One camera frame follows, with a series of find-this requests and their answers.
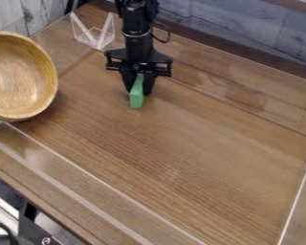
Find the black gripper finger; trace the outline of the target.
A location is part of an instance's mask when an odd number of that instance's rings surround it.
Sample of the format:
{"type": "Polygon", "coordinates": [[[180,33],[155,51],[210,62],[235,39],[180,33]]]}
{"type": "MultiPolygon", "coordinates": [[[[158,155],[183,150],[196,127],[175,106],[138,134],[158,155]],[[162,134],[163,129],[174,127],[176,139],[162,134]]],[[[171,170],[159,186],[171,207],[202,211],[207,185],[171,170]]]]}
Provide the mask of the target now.
{"type": "Polygon", "coordinates": [[[143,82],[143,93],[146,96],[150,96],[154,91],[156,82],[156,75],[154,73],[144,74],[144,82],[143,82]]]}
{"type": "Polygon", "coordinates": [[[128,92],[132,91],[132,88],[134,88],[136,80],[138,80],[138,76],[139,76],[139,74],[134,71],[124,71],[122,73],[124,85],[126,85],[128,92]]]}

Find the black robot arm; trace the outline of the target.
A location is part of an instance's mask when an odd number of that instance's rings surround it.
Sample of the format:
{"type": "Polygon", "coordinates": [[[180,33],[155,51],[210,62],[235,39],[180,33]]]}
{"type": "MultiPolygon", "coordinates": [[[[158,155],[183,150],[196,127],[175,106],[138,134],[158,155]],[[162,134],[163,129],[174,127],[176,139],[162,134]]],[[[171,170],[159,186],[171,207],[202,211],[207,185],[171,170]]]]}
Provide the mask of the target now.
{"type": "Polygon", "coordinates": [[[115,0],[119,16],[123,20],[122,33],[126,47],[106,51],[107,68],[119,71],[127,91],[131,92],[139,75],[143,75],[143,94],[150,96],[156,78],[172,76],[174,58],[155,48],[154,33],[156,17],[160,13],[159,0],[115,0]]]}

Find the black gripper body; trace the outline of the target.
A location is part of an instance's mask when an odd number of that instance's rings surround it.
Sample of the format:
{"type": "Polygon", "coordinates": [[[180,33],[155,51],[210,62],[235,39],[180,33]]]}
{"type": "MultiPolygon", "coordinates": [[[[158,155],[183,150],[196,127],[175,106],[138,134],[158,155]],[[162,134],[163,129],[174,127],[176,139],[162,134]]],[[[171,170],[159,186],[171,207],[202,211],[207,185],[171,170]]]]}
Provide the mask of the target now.
{"type": "Polygon", "coordinates": [[[126,47],[106,51],[107,67],[120,71],[130,66],[136,71],[152,71],[156,76],[172,75],[174,58],[155,49],[152,32],[143,35],[127,35],[126,47]]]}

